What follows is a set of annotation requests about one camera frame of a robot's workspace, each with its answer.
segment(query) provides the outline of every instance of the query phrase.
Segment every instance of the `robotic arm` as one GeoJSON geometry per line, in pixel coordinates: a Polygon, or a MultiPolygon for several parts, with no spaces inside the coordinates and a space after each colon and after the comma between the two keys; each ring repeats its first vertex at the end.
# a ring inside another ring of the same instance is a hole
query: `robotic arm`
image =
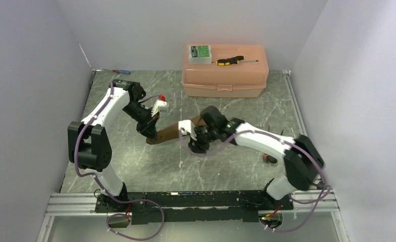
{"type": "MultiPolygon", "coordinates": [[[[75,151],[77,162],[81,169],[91,172],[98,177],[106,191],[118,200],[127,201],[127,187],[118,178],[112,166],[111,147],[107,130],[122,110],[137,121],[136,130],[145,137],[156,139],[156,121],[159,112],[168,110],[168,103],[157,100],[153,108],[146,108],[139,100],[146,96],[146,92],[138,82],[113,80],[111,88],[97,107],[81,122],[71,122],[68,127],[69,160],[74,163],[75,151]],[[89,123],[83,136],[81,130],[89,123]]],[[[119,204],[107,197],[107,203],[113,209],[122,210],[126,204],[119,204]]]]}
{"type": "Polygon", "coordinates": [[[226,141],[235,134],[230,140],[231,144],[250,147],[278,161],[284,161],[286,174],[272,179],[264,188],[267,194],[275,200],[280,200],[295,190],[308,190],[318,175],[318,170],[312,162],[289,144],[304,149],[314,158],[320,168],[324,167],[324,161],[306,136],[301,135],[295,139],[258,129],[238,118],[229,121],[214,106],[204,109],[201,117],[207,124],[206,126],[195,127],[190,120],[179,122],[181,135],[190,136],[188,146],[192,152],[206,153],[210,142],[217,139],[226,141]]]}

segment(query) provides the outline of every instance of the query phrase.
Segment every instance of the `toolbox lid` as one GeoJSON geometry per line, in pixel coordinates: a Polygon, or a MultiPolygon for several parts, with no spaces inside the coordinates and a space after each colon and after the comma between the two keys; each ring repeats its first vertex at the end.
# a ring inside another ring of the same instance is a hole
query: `toolbox lid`
{"type": "Polygon", "coordinates": [[[184,87],[216,89],[219,91],[263,89],[269,74],[265,49],[262,45],[241,44],[187,44],[183,62],[184,87]],[[190,45],[210,45],[211,64],[189,64],[190,45]],[[218,66],[218,59],[226,59],[238,55],[244,56],[244,61],[228,66],[218,66]]]}

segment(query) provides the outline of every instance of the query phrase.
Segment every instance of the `wall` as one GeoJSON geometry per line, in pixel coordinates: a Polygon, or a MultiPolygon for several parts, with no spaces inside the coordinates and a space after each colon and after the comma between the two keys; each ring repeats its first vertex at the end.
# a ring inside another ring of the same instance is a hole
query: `wall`
{"type": "Polygon", "coordinates": [[[90,77],[53,0],[0,0],[0,241],[36,241],[90,77]]]}
{"type": "Polygon", "coordinates": [[[396,241],[396,1],[329,1],[292,74],[351,241],[396,241]]]}
{"type": "Polygon", "coordinates": [[[180,70],[188,42],[263,44],[290,70],[327,0],[57,0],[92,67],[180,70]]]}

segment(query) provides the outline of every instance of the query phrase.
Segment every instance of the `gray marble surface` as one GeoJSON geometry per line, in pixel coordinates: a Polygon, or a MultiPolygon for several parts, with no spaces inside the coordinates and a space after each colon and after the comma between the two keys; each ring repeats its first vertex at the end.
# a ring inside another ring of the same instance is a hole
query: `gray marble surface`
{"type": "MultiPolygon", "coordinates": [[[[98,72],[85,106],[89,114],[107,91],[112,72],[98,72]]],[[[118,79],[140,82],[147,95],[162,93],[169,102],[169,112],[161,113],[157,129],[182,119],[193,118],[209,105],[214,105],[227,118],[246,122],[286,136],[299,131],[291,95],[282,72],[270,72],[267,87],[258,98],[202,98],[184,95],[181,71],[132,71],[118,79]]],[[[247,147],[229,145],[219,154],[198,158],[180,148],[180,141],[147,145],[145,137],[135,131],[136,122],[119,113],[109,130],[112,147],[111,165],[128,191],[211,191],[261,189],[272,178],[285,173],[284,164],[263,164],[262,153],[247,147]]],[[[211,144],[214,149],[220,142],[211,144]]],[[[90,177],[79,178],[69,163],[62,193],[88,193],[97,189],[90,177]]]]}

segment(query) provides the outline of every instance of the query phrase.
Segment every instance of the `pink toolbox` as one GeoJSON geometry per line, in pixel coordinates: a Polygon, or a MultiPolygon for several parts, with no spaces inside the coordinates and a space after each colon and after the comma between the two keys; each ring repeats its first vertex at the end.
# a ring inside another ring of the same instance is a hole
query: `pink toolbox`
{"type": "Polygon", "coordinates": [[[266,87],[269,67],[262,45],[187,44],[183,60],[182,83],[186,95],[195,97],[258,97],[266,87]],[[211,64],[189,64],[189,46],[209,45],[211,64]],[[218,59],[238,55],[237,65],[218,66],[218,59]]]}

